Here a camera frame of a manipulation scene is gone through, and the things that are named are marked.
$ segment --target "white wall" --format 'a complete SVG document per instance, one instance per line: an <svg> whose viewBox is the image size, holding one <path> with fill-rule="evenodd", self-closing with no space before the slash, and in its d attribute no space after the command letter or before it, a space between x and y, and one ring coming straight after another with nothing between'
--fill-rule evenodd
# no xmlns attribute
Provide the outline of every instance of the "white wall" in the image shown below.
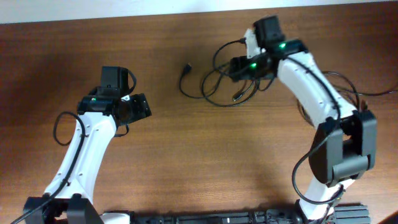
<svg viewBox="0 0 398 224"><path fill-rule="evenodd" d="M394 0L0 0L0 23L379 1Z"/></svg>

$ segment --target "wooden tabletop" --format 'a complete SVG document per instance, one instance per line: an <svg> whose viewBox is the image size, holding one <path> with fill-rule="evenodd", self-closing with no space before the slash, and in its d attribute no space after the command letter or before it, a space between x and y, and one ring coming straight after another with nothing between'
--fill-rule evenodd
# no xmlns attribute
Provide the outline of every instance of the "wooden tabletop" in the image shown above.
<svg viewBox="0 0 398 224"><path fill-rule="evenodd" d="M52 139L61 111L100 84L101 66L129 68L153 116L113 139L104 156L94 205L139 213L212 212L294 203L290 181L315 130L293 94L276 81L236 108L217 108L178 91L199 83L223 43L241 38L256 20L277 14L285 35L299 37L322 70L344 73L359 91L398 82L396 2L139 16L0 25L0 222L18 217L29 196L41 196L66 147ZM220 63L244 55L242 45ZM230 103L242 83L225 79L214 97ZM343 202L369 206L373 221L398 210L398 94L365 98L378 119L376 166L347 190ZM62 122L62 141L75 122ZM297 179L306 190L308 163Z"/></svg>

